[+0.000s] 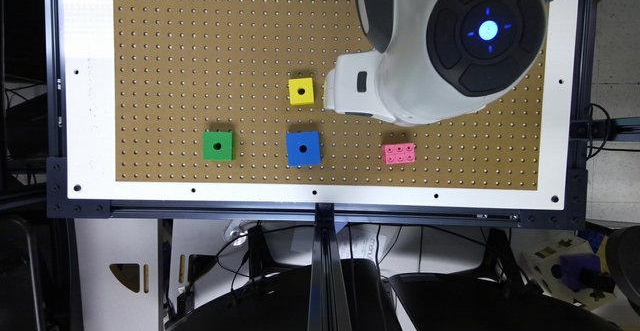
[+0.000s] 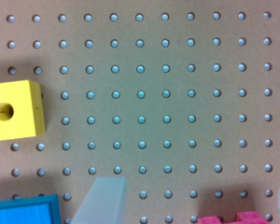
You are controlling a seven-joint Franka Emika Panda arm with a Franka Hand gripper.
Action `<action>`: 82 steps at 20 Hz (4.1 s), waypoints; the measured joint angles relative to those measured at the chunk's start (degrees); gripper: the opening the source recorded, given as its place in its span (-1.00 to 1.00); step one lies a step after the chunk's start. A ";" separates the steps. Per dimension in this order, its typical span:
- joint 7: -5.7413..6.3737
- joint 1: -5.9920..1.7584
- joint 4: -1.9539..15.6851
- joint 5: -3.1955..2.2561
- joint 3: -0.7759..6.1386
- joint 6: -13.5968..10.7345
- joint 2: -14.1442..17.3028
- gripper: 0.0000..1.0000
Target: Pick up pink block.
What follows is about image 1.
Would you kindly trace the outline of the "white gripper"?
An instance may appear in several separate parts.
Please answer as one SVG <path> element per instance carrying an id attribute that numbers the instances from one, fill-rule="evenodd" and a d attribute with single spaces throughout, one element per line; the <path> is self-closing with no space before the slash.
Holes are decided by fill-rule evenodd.
<path id="1" fill-rule="evenodd" d="M 373 50 L 339 56 L 325 79 L 324 108 L 396 123 L 391 78 L 397 71 L 396 61 L 387 53 Z"/>

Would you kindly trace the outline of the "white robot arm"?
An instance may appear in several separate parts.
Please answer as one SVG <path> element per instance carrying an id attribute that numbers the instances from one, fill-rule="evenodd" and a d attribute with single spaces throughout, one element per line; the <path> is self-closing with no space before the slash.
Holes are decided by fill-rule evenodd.
<path id="1" fill-rule="evenodd" d="M 338 57 L 324 107 L 411 127 L 476 112 L 537 59 L 553 0 L 355 0 L 372 48 Z"/>

